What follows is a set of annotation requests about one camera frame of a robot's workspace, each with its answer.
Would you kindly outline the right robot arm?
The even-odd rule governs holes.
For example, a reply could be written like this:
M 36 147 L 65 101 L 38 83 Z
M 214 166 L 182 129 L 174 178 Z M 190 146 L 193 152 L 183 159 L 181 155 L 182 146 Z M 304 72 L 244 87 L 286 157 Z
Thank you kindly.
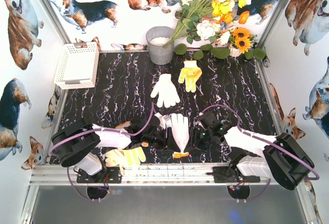
M 207 111 L 199 116 L 191 142 L 203 152 L 214 144 L 243 150 L 231 159 L 228 169 L 243 179 L 266 178 L 287 190 L 294 190 L 309 178 L 309 173 L 313 173 L 314 180 L 319 179 L 313 161 L 288 133 L 278 136 L 253 133 L 238 124 L 222 123 Z

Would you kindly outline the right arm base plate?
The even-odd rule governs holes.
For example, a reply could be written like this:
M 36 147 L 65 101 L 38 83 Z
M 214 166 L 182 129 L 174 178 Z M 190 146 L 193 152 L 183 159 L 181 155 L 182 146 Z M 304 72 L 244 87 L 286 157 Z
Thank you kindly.
M 215 183 L 258 183 L 261 181 L 258 176 L 243 176 L 235 164 L 226 166 L 214 166 L 211 172 L 206 172 L 214 178 Z

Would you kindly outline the yellow palm glove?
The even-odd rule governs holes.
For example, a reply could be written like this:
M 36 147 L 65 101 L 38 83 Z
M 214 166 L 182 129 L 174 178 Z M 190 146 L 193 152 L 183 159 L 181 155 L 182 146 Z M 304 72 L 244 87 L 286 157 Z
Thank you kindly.
M 145 153 L 142 147 L 133 148 L 131 150 L 123 150 L 127 166 L 140 165 L 146 161 Z

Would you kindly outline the white glove orange cuff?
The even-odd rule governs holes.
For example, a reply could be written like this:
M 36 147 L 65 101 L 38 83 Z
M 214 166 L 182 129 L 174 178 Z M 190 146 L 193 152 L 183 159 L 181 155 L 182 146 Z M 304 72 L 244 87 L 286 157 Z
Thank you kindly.
M 185 153 L 185 148 L 189 142 L 189 120 L 182 114 L 171 114 L 172 134 L 179 148 L 179 152 L 173 153 L 173 158 L 178 159 L 188 156 L 188 152 Z

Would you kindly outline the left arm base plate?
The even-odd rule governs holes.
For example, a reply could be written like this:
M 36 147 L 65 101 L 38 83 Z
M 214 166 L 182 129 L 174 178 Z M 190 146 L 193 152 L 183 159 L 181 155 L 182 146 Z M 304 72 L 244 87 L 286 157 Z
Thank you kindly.
M 84 166 L 78 170 L 77 183 L 121 183 L 122 175 L 118 167 Z

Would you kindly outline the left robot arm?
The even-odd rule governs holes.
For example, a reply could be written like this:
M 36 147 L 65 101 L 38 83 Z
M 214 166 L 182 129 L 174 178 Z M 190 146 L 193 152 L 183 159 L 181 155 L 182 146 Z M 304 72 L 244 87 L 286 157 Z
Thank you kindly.
M 103 170 L 100 159 L 92 154 L 96 147 L 132 149 L 152 146 L 159 151 L 178 153 L 171 125 L 153 116 L 148 122 L 134 118 L 116 128 L 101 127 L 82 118 L 51 137 L 50 154 L 59 159 L 62 167 L 77 166 L 93 176 Z

